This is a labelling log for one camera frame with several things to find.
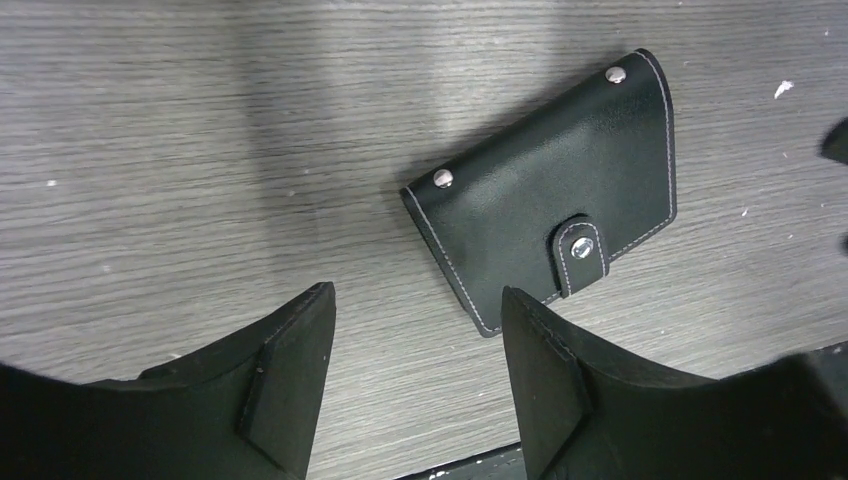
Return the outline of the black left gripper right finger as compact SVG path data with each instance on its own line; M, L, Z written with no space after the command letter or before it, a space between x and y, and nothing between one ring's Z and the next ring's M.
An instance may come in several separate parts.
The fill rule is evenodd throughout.
M847 346L721 379L677 370L502 293L531 479L843 479Z

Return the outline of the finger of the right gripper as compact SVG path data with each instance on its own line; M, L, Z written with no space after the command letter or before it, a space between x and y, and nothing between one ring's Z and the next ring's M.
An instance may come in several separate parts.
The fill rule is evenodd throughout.
M848 164L848 118L835 124L823 138L819 154L826 159Z

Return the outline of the black leather card holder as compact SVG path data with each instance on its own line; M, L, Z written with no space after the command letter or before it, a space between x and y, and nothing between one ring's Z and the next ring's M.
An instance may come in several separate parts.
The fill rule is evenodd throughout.
M493 337L503 288L568 298L668 226L675 169L668 81L638 49L399 194L460 305Z

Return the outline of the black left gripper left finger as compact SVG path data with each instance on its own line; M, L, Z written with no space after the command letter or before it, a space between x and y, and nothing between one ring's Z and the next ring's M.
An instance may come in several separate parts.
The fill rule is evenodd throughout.
M302 479L336 324L320 282L133 380L1 368L5 479Z

